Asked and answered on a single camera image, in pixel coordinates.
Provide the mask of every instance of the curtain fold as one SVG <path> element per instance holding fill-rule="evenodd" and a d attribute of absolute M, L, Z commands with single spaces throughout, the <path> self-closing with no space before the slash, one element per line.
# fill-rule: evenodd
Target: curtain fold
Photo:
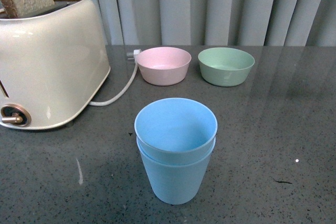
<path fill-rule="evenodd" d="M 92 0 L 110 45 L 336 46 L 336 0 Z"/>

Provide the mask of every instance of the cup rim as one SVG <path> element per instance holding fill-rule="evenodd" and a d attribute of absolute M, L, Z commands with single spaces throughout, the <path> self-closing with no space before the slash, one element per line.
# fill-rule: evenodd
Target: cup rim
<path fill-rule="evenodd" d="M 153 68 L 153 67 L 145 66 L 145 65 L 143 65 L 143 64 L 141 64 L 141 63 L 139 63 L 139 62 L 137 61 L 137 57 L 141 56 L 141 54 L 143 54 L 143 53 L 146 52 L 146 51 L 148 52 L 148 51 L 152 51 L 152 50 L 157 50 L 157 49 L 167 49 L 167 48 L 170 48 L 170 49 L 171 49 L 171 48 L 173 48 L 173 49 L 178 49 L 179 51 L 185 52 L 186 55 L 187 55 L 186 57 L 188 57 L 187 63 L 182 64 L 182 65 L 180 65 L 180 66 L 178 66 L 178 67 L 175 67 L 175 68 L 162 68 L 162 69 L 157 69 L 157 68 Z M 173 69 L 179 69 L 179 68 L 185 67 L 185 66 L 189 65 L 189 63 L 190 63 L 191 60 L 192 60 L 192 57 L 191 57 L 191 54 L 190 54 L 189 52 L 187 52 L 186 50 L 183 50 L 183 49 L 181 49 L 181 48 L 177 48 L 177 47 L 152 47 L 152 48 L 143 50 L 141 53 L 139 53 L 139 54 L 136 56 L 135 60 L 136 60 L 136 62 L 138 63 L 138 65 L 139 65 L 140 67 L 142 67 L 142 68 L 151 69 L 151 70 L 158 70 L 158 71 L 164 71 L 164 70 L 173 70 Z"/>
<path fill-rule="evenodd" d="M 166 167 L 169 167 L 169 168 L 184 168 L 184 167 L 188 167 L 188 166 L 191 166 L 191 165 L 195 165 L 199 162 L 202 162 L 204 159 L 208 158 L 209 155 L 212 153 L 212 151 L 214 150 L 215 148 L 215 144 L 216 144 L 216 139 L 214 139 L 214 143 L 212 144 L 211 148 L 209 149 L 209 151 L 202 157 L 200 158 L 199 160 L 195 161 L 195 162 L 192 162 L 192 163 L 188 163 L 188 164 L 184 164 L 184 165 L 169 165 L 169 164 L 164 164 L 164 163 L 161 163 L 159 161 L 156 161 L 154 160 L 153 158 L 151 158 L 150 156 L 147 155 L 147 153 L 142 149 L 142 147 L 140 146 L 138 140 L 137 140 L 137 146 L 139 148 L 139 151 L 141 152 L 142 155 L 144 155 L 147 159 L 149 159 L 151 162 L 154 162 L 158 165 L 163 165 L 163 166 L 166 166 Z"/>
<path fill-rule="evenodd" d="M 224 50 L 228 50 L 228 51 L 239 51 L 239 52 L 243 52 L 244 54 L 246 54 L 250 59 L 253 60 L 252 64 L 250 64 L 248 67 L 246 68 L 239 68 L 239 69 L 220 69 L 220 68 L 215 68 L 213 66 L 210 66 L 209 64 L 205 63 L 201 58 L 201 53 L 205 52 L 205 51 L 211 51 L 211 50 L 215 50 L 215 49 L 224 49 Z M 249 69 L 251 67 L 254 66 L 254 64 L 256 63 L 256 59 L 251 55 L 249 54 L 248 52 L 246 51 L 243 51 L 243 50 L 240 50 L 240 49 L 236 49 L 236 48 L 231 48 L 231 47 L 212 47 L 212 48 L 207 48 L 207 49 L 204 49 L 202 50 L 198 56 L 197 56 L 198 60 L 200 63 L 202 63 L 203 65 L 209 67 L 209 68 L 212 68 L 212 69 L 218 69 L 218 70 L 223 70 L 223 71 L 232 71 L 232 72 L 235 72 L 235 71 L 242 71 L 242 70 L 245 70 L 245 69 Z"/>
<path fill-rule="evenodd" d="M 157 103 L 157 102 L 161 102 L 161 101 L 163 101 L 163 100 L 188 100 L 188 101 L 192 101 L 192 102 L 195 102 L 195 103 L 198 103 L 199 105 L 201 105 L 201 106 L 203 106 L 203 107 L 205 107 L 210 113 L 211 113 L 211 115 L 214 117 L 214 119 L 215 119 L 215 131 L 214 131 L 214 133 L 213 133 L 213 135 L 204 143 L 204 144 L 202 144 L 202 145 L 200 145 L 200 146 L 198 146 L 198 147 L 196 147 L 196 148 L 193 148 L 193 149 L 190 149 L 190 150 L 187 150 L 187 151 L 167 151 L 167 150 L 163 150 L 163 149 L 160 149 L 160 148 L 157 148 L 157 147 L 155 147 L 155 146 L 152 146 L 152 145 L 150 145 L 149 143 L 147 143 L 146 141 L 144 141 L 141 137 L 140 137 L 140 135 L 139 135 L 139 133 L 138 133 L 138 129 L 137 129 L 137 121 L 138 121 L 138 119 L 139 119 L 139 115 L 140 115 L 140 113 L 143 111 L 143 110 L 145 110 L 148 106 L 150 106 L 151 104 L 154 104 L 154 103 Z M 203 148 L 205 145 L 207 145 L 209 142 L 211 142 L 212 141 L 212 139 L 214 139 L 214 140 L 216 140 L 216 134 L 217 134 L 217 130 L 218 130 L 218 122 L 217 122 L 217 118 L 216 118 L 216 116 L 215 116 L 215 114 L 207 107 L 207 106 L 205 106 L 204 104 L 202 104 L 202 103 L 200 103 L 200 102 L 197 102 L 197 101 L 195 101 L 195 100 L 192 100 L 192 99 L 188 99 L 188 98 L 176 98 L 176 97 L 171 97 L 171 98 L 165 98 L 165 99 L 160 99 L 160 100 L 156 100 L 156 101 L 154 101 L 154 102 L 151 102 L 150 104 L 147 104 L 145 107 L 143 107 L 140 111 L 139 111 L 139 113 L 137 114 L 137 116 L 136 116 L 136 118 L 135 118 L 135 121 L 134 121 L 134 129 L 135 129 L 135 134 L 136 134 L 136 136 L 143 142 L 143 143 L 145 143 L 148 147 L 150 147 L 150 148 L 152 148 L 152 149 L 154 149 L 154 150 L 157 150 L 157 151 L 160 151 L 160 152 L 163 152 L 163 153 L 168 153 L 168 154 L 185 154 L 185 153 L 190 153 L 190 152 L 194 152 L 194 151 L 197 151 L 198 149 L 201 149 L 201 148 Z"/>

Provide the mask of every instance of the white speck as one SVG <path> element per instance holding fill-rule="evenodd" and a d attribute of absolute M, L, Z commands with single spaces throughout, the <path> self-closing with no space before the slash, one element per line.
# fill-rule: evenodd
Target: white speck
<path fill-rule="evenodd" d="M 80 164 L 79 164 L 77 158 L 76 158 L 76 161 L 77 161 L 78 172 L 79 172 L 79 180 L 78 180 L 78 183 L 81 185 L 81 184 L 83 184 L 83 174 L 82 174 L 82 170 L 80 169 Z"/>

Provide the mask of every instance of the toaster slot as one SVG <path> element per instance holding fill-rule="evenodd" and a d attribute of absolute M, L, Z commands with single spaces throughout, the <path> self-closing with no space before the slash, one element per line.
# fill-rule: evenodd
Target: toaster slot
<path fill-rule="evenodd" d="M 5 87 L 3 86 L 1 80 L 0 80 L 0 89 L 5 97 L 9 98 L 7 91 L 5 90 Z"/>

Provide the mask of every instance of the pink bowl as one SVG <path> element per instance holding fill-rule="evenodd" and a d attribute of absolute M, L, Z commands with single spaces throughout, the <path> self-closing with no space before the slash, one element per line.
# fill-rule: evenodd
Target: pink bowl
<path fill-rule="evenodd" d="M 168 86 L 185 78 L 191 55 L 180 48 L 154 47 L 138 54 L 135 60 L 145 81 Z"/>

